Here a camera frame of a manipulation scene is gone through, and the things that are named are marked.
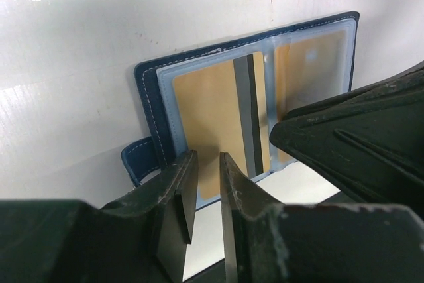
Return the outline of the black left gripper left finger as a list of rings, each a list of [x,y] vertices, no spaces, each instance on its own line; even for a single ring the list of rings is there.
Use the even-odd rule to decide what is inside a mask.
[[[97,209],[80,200],[1,202],[2,282],[181,282],[198,156]]]

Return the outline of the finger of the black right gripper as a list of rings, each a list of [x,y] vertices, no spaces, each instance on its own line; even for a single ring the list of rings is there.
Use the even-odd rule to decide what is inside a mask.
[[[423,204],[423,65],[290,111],[270,142],[356,201]]]

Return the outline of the blue leather card holder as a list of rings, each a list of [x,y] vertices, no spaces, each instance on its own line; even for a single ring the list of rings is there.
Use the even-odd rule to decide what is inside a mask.
[[[274,51],[291,40],[303,40],[338,30],[347,31],[346,74],[344,89],[340,94],[346,93],[352,87],[359,17],[358,12],[348,11],[139,63],[134,69],[134,78],[150,136],[130,144],[121,153],[123,164],[133,184],[138,186],[145,183],[151,172],[167,168],[177,156],[191,150],[187,146],[176,102],[174,78],[255,52],[261,52],[263,55],[270,169],[249,178],[255,182],[260,181],[293,163],[292,156],[272,146],[269,140],[273,126],[278,122]],[[198,209],[219,201],[220,195],[213,200],[203,201],[199,195],[198,184],[199,180],[196,197]]]

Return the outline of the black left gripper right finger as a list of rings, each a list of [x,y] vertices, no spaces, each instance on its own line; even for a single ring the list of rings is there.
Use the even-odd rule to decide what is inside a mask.
[[[227,282],[422,282],[423,221],[402,205],[285,205],[219,155]]]

